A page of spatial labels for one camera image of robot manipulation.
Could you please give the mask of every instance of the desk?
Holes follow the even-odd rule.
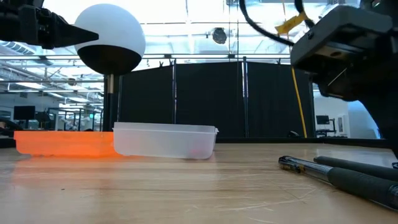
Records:
[[[207,161],[29,159],[2,149],[1,223],[397,223],[397,212],[280,170],[283,155],[396,161],[387,149],[322,144],[218,144]]]

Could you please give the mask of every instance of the orange tray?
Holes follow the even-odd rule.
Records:
[[[18,152],[32,156],[122,157],[112,132],[16,131],[14,139]]]

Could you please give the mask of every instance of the computer monitor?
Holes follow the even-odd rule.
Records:
[[[317,124],[330,124],[328,115],[317,115]]]
[[[35,119],[35,106],[15,106],[14,120],[27,121]]]

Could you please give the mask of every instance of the yellow tag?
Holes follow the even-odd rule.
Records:
[[[278,31],[278,34],[287,34],[291,31],[294,27],[297,27],[301,22],[303,22],[307,16],[305,13],[300,13],[298,16],[294,16],[290,18],[288,21],[284,22],[282,25],[275,27]]]

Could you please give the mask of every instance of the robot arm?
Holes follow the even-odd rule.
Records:
[[[296,43],[250,23],[267,37],[292,46],[290,62],[310,74],[323,96],[359,100],[398,157],[398,1],[362,0],[361,8],[337,6]],[[302,0],[295,0],[299,13]]]
[[[61,16],[42,8],[43,2],[1,1],[0,40],[25,42],[43,49],[98,40],[98,34],[70,25]]]

